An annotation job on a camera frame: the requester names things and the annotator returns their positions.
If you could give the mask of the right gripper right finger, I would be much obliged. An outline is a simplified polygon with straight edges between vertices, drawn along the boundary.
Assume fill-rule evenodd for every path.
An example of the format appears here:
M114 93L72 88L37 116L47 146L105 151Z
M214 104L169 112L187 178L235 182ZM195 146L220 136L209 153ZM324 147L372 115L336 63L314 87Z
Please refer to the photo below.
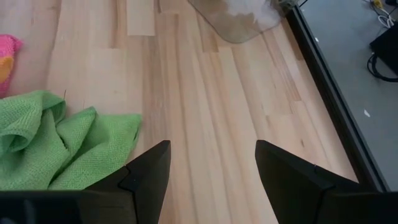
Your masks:
M279 223L317 223L328 191L355 192L358 184L268 141L258 140L256 164Z

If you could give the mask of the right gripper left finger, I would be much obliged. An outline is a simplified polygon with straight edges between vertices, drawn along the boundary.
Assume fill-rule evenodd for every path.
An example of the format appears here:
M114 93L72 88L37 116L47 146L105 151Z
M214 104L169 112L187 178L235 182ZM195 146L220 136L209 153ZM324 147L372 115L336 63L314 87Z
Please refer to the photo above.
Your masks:
M85 222L157 224L167 190L171 142L163 140L107 177L87 187Z

